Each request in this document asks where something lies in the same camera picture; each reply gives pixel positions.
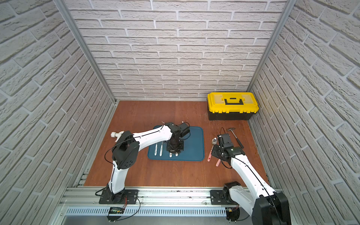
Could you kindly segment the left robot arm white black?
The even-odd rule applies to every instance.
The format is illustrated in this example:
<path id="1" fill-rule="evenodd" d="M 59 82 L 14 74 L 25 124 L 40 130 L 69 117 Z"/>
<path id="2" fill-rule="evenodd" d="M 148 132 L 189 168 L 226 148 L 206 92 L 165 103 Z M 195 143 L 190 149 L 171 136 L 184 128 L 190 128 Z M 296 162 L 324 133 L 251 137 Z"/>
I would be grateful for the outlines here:
<path id="1" fill-rule="evenodd" d="M 190 126 L 186 122 L 180 125 L 168 122 L 159 128 L 141 133 L 112 132 L 111 137 L 116 138 L 116 145 L 112 148 L 113 169 L 107 185 L 110 193 L 116 195 L 125 189 L 128 170 L 136 162 L 139 151 L 153 144 L 166 142 L 166 150 L 177 155 L 184 150 L 183 137 L 188 133 Z"/>

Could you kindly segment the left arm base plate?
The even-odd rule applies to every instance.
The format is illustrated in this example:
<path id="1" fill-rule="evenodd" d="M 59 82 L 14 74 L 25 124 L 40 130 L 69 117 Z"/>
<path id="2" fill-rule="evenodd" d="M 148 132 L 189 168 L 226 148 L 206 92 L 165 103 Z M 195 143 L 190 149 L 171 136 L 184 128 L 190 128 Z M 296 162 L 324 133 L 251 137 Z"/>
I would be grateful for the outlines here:
<path id="1" fill-rule="evenodd" d="M 138 192 L 138 189 L 124 189 L 117 194 L 112 194 L 110 189 L 107 188 L 102 191 L 99 204 L 125 205 L 125 200 L 127 201 L 127 204 L 136 204 Z"/>

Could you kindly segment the pink handled spoon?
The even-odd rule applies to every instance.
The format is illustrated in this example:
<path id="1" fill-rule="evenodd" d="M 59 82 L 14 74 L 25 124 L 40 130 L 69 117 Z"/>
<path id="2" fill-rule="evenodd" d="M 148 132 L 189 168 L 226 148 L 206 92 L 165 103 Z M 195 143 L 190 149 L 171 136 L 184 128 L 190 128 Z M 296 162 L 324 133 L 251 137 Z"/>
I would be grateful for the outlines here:
<path id="1" fill-rule="evenodd" d="M 213 148 L 214 146 L 217 144 L 218 140 L 217 138 L 213 138 L 212 141 L 211 141 L 211 144 L 212 144 L 212 147 L 211 147 L 211 151 L 208 155 L 208 158 L 207 158 L 207 161 L 210 162 L 211 158 L 212 158 L 212 152 L 213 152 Z"/>

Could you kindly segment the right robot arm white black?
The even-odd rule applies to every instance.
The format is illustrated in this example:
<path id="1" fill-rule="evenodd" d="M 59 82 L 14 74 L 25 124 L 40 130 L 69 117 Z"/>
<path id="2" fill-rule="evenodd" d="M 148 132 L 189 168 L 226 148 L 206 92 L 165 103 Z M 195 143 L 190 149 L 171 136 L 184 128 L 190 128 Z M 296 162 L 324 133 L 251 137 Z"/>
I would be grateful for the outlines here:
<path id="1" fill-rule="evenodd" d="M 275 191 L 259 175 L 249 162 L 241 147 L 235 147 L 229 134 L 218 135 L 218 144 L 212 149 L 212 156 L 227 162 L 245 183 L 226 183 L 222 190 L 211 190 L 213 205 L 234 205 L 228 208 L 226 218 L 237 221 L 240 209 L 243 209 L 254 225 L 290 225 L 291 214 L 287 197 L 282 192 Z"/>

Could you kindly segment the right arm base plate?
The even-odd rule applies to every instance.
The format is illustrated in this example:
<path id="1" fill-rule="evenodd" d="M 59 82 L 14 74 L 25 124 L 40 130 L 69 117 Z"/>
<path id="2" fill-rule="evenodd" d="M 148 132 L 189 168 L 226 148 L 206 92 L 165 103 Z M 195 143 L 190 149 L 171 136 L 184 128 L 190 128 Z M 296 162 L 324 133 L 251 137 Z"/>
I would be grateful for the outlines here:
<path id="1" fill-rule="evenodd" d="M 236 205 L 226 188 L 210 190 L 210 196 L 212 205 Z"/>

